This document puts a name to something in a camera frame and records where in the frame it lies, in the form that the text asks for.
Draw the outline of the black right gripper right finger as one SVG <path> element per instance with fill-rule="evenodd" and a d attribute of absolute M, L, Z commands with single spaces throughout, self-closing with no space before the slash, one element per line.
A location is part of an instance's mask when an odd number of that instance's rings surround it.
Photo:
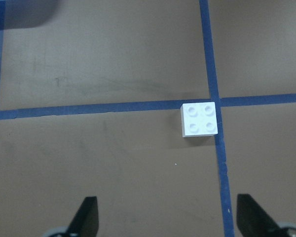
<path fill-rule="evenodd" d="M 283 231 L 250 194 L 237 195 L 237 227 L 243 237 L 282 237 Z"/>

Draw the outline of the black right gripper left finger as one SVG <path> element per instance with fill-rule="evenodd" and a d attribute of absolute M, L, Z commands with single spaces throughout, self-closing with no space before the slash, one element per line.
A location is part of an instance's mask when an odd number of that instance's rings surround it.
<path fill-rule="evenodd" d="M 66 229 L 65 237 L 96 237 L 99 230 L 97 197 L 86 197 Z"/>

